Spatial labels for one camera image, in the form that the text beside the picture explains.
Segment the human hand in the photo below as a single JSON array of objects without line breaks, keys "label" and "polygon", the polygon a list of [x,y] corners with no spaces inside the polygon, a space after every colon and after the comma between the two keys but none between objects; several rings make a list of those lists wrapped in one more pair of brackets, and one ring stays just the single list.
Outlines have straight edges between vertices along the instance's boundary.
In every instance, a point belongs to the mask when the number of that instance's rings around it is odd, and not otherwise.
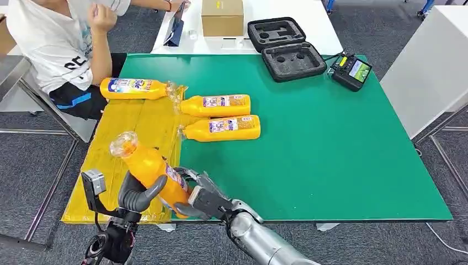
[{"label": "human hand", "polygon": [[166,10],[167,12],[175,12],[179,9],[180,5],[185,2],[185,9],[187,9],[190,6],[190,1],[189,0],[172,0],[168,1],[170,3],[169,5],[169,10]]},{"label": "human hand", "polygon": [[93,34],[107,34],[117,22],[117,14],[103,4],[93,3],[88,11],[88,22]]}]

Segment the floor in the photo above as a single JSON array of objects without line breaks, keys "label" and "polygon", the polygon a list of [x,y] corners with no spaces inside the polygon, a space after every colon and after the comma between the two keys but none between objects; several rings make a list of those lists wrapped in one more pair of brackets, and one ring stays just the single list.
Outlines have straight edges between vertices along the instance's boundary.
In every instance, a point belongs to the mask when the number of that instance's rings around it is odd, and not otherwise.
[{"label": "floor", "polygon": [[[344,47],[365,54],[381,78],[420,25],[414,14],[422,2],[338,0],[330,19]],[[162,13],[132,8],[111,32],[113,52],[149,52]],[[468,115],[453,126],[468,126]],[[53,129],[44,114],[0,115],[0,128]],[[457,169],[468,178],[468,134],[441,132],[437,138]],[[66,136],[0,135],[0,233],[23,236],[35,209],[49,188],[51,176],[65,155]],[[35,242],[49,239],[52,249],[43,253],[0,248],[2,264],[79,264],[87,241],[96,232],[92,225],[66,225],[59,218],[68,202],[87,146],[80,144],[41,223]],[[434,145],[426,141],[422,160],[449,206],[455,220],[433,224],[451,246],[464,249],[468,238],[468,203]],[[34,168],[24,167],[34,163]],[[467,265],[468,256],[444,247],[421,223],[341,224],[320,232],[311,224],[268,225],[306,256],[329,264],[433,264]],[[137,234],[135,264],[254,264],[236,249],[219,225],[178,225],[164,232],[141,225]]]}]

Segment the bottle cap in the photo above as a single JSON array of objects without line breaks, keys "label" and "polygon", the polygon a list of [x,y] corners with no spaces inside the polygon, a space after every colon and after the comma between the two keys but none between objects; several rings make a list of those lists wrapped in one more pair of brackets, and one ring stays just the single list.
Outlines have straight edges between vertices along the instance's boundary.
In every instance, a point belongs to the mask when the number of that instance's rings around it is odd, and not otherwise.
[{"label": "bottle cap", "polygon": [[131,155],[138,145],[138,137],[134,131],[126,131],[117,136],[110,143],[110,154],[115,157],[127,157]]}]

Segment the white desk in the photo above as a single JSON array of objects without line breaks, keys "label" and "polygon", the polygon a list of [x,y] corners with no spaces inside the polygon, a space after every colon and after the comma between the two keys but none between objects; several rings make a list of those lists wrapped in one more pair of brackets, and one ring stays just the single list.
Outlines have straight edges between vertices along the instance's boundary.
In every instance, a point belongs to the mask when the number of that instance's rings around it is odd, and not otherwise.
[{"label": "white desk", "polygon": [[[179,47],[163,46],[169,21],[174,13],[167,12],[159,29],[152,54],[256,54],[247,35],[247,23],[252,20],[292,17],[306,34],[310,42],[322,55],[334,55],[343,50],[332,23],[328,19],[321,1],[296,0],[294,4],[282,0],[243,0],[244,36],[203,37],[201,27],[202,0],[192,0],[190,7],[182,15],[184,28]],[[190,39],[188,32],[195,30],[197,38]]]},{"label": "white desk", "polygon": [[435,6],[380,84],[409,138],[468,102],[468,7]]}]

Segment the green table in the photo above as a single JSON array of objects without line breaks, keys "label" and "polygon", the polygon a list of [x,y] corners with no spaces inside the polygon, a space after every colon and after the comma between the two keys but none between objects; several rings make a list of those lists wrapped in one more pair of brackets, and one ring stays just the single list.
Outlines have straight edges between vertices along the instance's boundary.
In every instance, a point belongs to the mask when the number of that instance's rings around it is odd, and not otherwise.
[{"label": "green table", "polygon": [[120,76],[249,94],[260,138],[183,141],[180,165],[266,221],[452,219],[373,73],[353,93],[326,74],[275,83],[260,55],[130,55]]}]

